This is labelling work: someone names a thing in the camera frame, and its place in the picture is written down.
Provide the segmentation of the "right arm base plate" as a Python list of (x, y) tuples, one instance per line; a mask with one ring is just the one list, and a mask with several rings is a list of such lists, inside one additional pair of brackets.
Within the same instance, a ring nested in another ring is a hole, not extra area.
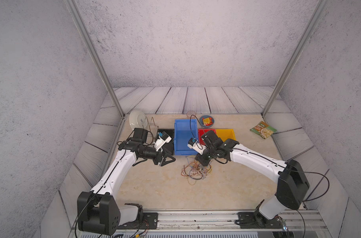
[(280, 218), (268, 220), (257, 212), (239, 212), (235, 224), (241, 229), (282, 229), (283, 223)]

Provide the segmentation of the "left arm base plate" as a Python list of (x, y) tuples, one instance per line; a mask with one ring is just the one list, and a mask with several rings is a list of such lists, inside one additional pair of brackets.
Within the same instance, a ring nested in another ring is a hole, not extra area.
[(158, 225), (158, 213), (143, 212), (133, 222), (125, 223), (117, 227), (117, 230), (137, 230), (149, 229), (156, 230)]

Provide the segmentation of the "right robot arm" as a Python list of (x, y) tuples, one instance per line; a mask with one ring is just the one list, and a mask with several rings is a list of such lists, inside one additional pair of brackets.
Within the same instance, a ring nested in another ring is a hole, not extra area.
[(194, 138), (188, 141), (188, 147), (195, 150), (196, 161), (204, 167), (211, 160), (225, 159), (253, 169), (277, 184), (275, 195), (262, 201), (254, 212), (255, 222), (264, 226), (284, 210), (298, 210), (310, 188), (307, 171), (299, 162), (282, 161), (255, 152), (238, 141), (227, 139), (223, 141), (214, 132), (208, 131), (202, 135), (204, 144)]

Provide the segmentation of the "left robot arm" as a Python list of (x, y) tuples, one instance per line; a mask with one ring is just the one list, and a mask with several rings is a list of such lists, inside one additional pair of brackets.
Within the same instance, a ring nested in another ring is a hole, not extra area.
[(146, 143), (149, 131), (135, 128), (118, 146), (116, 158), (99, 182), (89, 191), (80, 193), (77, 199), (75, 231), (112, 236), (119, 228), (141, 230), (144, 213), (140, 204), (127, 203), (118, 207), (116, 199), (129, 170), (139, 163), (152, 160), (165, 166), (175, 162), (163, 146), (171, 141), (166, 132), (159, 132), (154, 145)]

